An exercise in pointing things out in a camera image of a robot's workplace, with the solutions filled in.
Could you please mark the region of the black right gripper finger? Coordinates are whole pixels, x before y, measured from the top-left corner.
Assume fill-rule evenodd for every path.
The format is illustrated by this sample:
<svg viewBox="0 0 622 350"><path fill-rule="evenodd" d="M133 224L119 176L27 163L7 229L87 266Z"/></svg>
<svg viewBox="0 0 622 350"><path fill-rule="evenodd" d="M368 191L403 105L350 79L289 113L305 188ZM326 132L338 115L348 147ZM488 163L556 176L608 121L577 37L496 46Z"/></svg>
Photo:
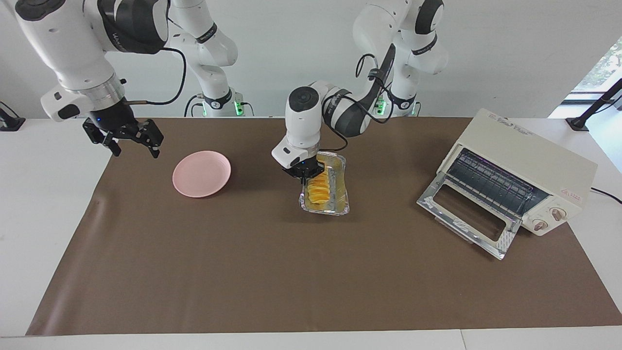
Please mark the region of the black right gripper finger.
<svg viewBox="0 0 622 350"><path fill-rule="evenodd" d="M84 121L83 129L93 144L102 144L102 146L111 151L114 157L120 155L121 148L111 132L103 132L92 121Z"/></svg>
<svg viewBox="0 0 622 350"><path fill-rule="evenodd" d="M136 133L136 142L146 146L152 157L157 159L160 155L160 146L164 141L164 135L162 135L157 124L152 119L139 122L137 126L138 131Z"/></svg>

